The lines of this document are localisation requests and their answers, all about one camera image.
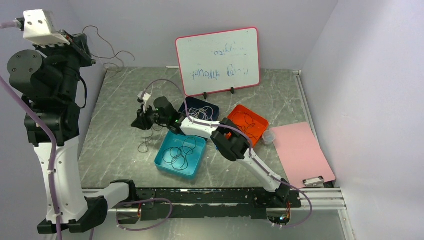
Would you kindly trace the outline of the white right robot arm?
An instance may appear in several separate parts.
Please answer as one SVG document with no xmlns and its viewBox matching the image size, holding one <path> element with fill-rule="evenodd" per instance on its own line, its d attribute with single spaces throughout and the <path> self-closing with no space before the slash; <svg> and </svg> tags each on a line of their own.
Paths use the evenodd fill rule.
<svg viewBox="0 0 424 240">
<path fill-rule="evenodd" d="M 240 163 L 259 180 L 275 207 L 288 202 L 291 189 L 288 183 L 260 159 L 252 141 L 230 119 L 206 121 L 191 117 L 176 111 L 164 96 L 155 99 L 153 105 L 147 105 L 141 97 L 137 101 L 140 108 L 131 124 L 133 128 L 146 131 L 153 125 L 161 125 L 177 135 L 211 140 L 225 159 Z"/>
</svg>

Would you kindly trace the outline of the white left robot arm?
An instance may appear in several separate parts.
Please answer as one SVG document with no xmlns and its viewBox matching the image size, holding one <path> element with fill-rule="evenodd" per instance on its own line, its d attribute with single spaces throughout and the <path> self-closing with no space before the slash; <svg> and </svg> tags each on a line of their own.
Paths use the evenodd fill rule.
<svg viewBox="0 0 424 240">
<path fill-rule="evenodd" d="M 85 194 L 79 173 L 79 117 L 76 102 L 81 68 L 95 64 L 85 34 L 62 34 L 64 43 L 34 44 L 13 55 L 7 64 L 6 87 L 26 111 L 28 141 L 39 159 L 47 196 L 47 213 L 39 234 L 63 230 L 84 233 L 101 225 L 108 211 L 121 203 L 134 207 L 139 194 L 132 180 L 115 180 L 96 193 Z"/>
</svg>

